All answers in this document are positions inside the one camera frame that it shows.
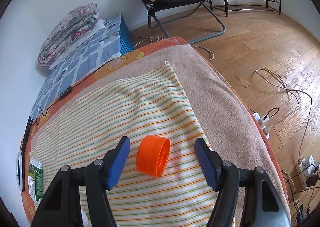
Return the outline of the white power strip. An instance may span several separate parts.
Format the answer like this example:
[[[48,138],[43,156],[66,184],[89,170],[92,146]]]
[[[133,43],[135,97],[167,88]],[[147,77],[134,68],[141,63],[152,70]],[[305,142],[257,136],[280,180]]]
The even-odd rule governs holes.
[[[263,131],[266,139],[270,137],[270,129],[267,127],[267,123],[269,122],[270,118],[268,115],[260,116],[259,113],[253,113],[254,119],[257,121],[260,129]]]

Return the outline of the blue checkered mattress cover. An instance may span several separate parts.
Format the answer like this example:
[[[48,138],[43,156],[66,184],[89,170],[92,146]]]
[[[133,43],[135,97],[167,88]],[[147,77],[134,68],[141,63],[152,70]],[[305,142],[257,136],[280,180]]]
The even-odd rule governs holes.
[[[122,15],[106,19],[104,25],[105,28],[83,42],[50,72],[31,110],[33,120],[39,116],[39,109],[45,110],[65,89],[105,63],[134,50]]]

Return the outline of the white wall socket adapter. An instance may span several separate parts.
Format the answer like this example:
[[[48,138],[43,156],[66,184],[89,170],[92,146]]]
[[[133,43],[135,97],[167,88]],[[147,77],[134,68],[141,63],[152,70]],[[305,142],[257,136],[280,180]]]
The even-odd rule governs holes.
[[[307,179],[316,173],[316,168],[319,168],[319,161],[315,161],[313,155],[302,158],[296,165],[296,170],[304,190],[308,188]]]

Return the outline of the folded floral quilt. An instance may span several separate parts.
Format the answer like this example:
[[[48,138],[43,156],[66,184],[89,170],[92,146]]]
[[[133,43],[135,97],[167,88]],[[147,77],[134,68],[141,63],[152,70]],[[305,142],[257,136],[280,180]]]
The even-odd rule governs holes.
[[[99,19],[96,3],[75,7],[44,41],[38,56],[40,65],[50,70],[55,68],[71,51],[104,29],[104,22]]]

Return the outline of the green white milk carton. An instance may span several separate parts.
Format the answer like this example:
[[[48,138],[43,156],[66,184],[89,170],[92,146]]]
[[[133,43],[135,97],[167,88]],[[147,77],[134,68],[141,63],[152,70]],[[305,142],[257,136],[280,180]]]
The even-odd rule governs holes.
[[[43,198],[43,166],[36,159],[30,159],[28,169],[28,186],[31,199],[39,204]]]

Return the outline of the orange plastic bottle cap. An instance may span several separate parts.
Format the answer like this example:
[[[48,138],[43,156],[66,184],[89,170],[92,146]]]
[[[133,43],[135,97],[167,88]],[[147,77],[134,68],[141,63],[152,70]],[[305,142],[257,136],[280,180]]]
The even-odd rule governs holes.
[[[170,139],[158,135],[147,135],[140,142],[136,168],[140,173],[160,177],[167,166],[170,153]]]

